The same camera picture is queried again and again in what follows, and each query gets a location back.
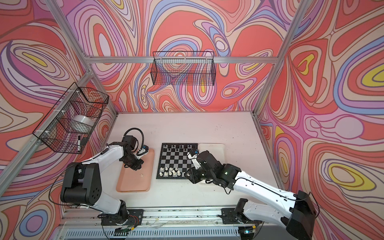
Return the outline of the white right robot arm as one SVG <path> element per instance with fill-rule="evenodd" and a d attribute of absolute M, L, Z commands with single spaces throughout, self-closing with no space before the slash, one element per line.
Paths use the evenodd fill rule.
<path fill-rule="evenodd" d="M 223 188 L 226 194 L 232 191 L 244 193 L 262 202 L 261 205 L 248 199 L 239 199 L 233 212 L 235 221 L 241 224 L 255 224 L 258 221 L 274 224 L 298 240 L 310 240 L 319 210 L 310 194 L 284 191 L 259 181 L 240 168 L 221 164 L 209 152 L 191 150 L 188 159 L 193 162 L 185 177 L 193 184 L 204 181 Z"/>

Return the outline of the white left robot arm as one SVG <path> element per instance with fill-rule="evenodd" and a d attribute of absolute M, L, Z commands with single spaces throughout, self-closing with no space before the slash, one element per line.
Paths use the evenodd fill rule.
<path fill-rule="evenodd" d="M 134 152 L 129 143 L 113 142 L 92 158 L 69 164 L 65 170 L 61 201 L 97 210 L 112 225 L 126 224 L 129 219 L 126 203 L 103 191 L 101 172 L 115 162 L 122 162 L 124 167 L 134 171 L 140 170 L 144 163 L 142 157 L 148 152 L 146 145 Z"/>

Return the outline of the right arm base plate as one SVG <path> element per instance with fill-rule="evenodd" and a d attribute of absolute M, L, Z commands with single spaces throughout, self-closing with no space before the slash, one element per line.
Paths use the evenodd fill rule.
<path fill-rule="evenodd" d="M 223 224 L 225 225 L 252 224 L 258 226 L 263 223 L 263 221 L 259 220 L 250 220 L 244 215 L 244 213 L 236 211 L 235 208 L 222 208 L 219 217 L 223 220 Z"/>

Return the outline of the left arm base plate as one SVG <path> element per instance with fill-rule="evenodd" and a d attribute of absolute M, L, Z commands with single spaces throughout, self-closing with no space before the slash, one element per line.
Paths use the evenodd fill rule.
<path fill-rule="evenodd" d="M 142 224 L 143 220 L 143 209 L 128 209 L 127 214 L 120 216 L 118 214 L 109 215 L 109 214 L 100 214 L 98 218 L 101 219 L 101 225 L 104 226 L 128 226 L 128 227 L 137 227 Z"/>

